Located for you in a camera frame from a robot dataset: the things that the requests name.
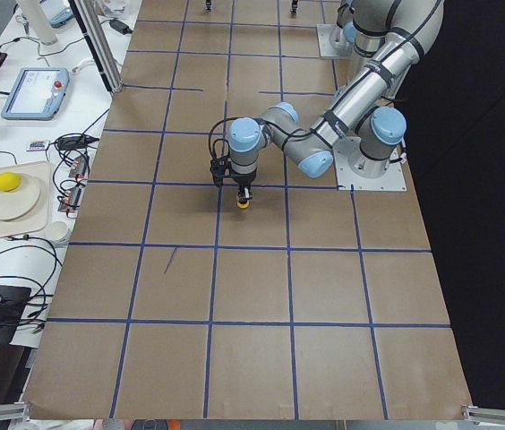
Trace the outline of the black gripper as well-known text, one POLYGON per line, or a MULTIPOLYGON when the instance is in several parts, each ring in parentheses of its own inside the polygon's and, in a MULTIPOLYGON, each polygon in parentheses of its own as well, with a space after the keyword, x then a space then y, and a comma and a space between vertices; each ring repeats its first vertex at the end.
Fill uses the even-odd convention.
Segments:
POLYGON ((255 180, 258 162, 249 165, 239 165, 233 161, 229 162, 229 176, 238 183, 237 200, 251 200, 252 190, 250 184, 255 180))

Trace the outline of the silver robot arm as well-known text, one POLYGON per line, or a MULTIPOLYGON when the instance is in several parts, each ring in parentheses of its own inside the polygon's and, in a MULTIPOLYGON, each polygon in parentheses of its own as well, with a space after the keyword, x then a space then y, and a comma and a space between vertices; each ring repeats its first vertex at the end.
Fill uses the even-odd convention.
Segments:
POLYGON ((323 175, 342 150, 344 164, 359 177, 374 180, 389 171, 407 122, 397 109, 376 102, 401 73, 393 68, 388 51, 398 46, 401 37, 393 32, 376 35, 369 27, 344 19, 346 13, 355 12, 353 4, 342 2, 335 33, 351 44, 359 71, 335 93, 332 106, 312 128, 301 129, 294 107, 286 102, 231 125, 228 168, 239 185, 238 206, 244 208, 251 200, 259 151, 270 144, 311 178, 323 175))
POLYGON ((331 43, 352 45, 350 81, 307 130, 286 102, 257 117, 235 119, 228 132, 228 154, 219 164, 210 165, 216 185, 233 178, 238 185, 237 204, 245 208, 252 198, 260 150, 275 144, 307 176, 318 177, 332 165, 334 146, 350 133, 360 139, 354 156, 356 174, 380 176, 407 123, 397 109, 377 102, 396 94, 409 68, 431 49, 443 14, 442 1, 341 2, 331 43))

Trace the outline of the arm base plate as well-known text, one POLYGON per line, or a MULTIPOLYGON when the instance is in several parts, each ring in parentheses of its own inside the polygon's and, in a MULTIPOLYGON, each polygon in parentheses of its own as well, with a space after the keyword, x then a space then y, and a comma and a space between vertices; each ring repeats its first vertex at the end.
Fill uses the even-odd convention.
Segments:
POLYGON ((352 45, 337 24, 318 24, 316 33, 321 58, 348 59, 351 56, 352 45))
POLYGON ((385 160, 366 158, 360 150, 359 137, 338 141, 334 163, 339 190, 372 192, 405 192, 407 190, 402 163, 396 146, 385 160))

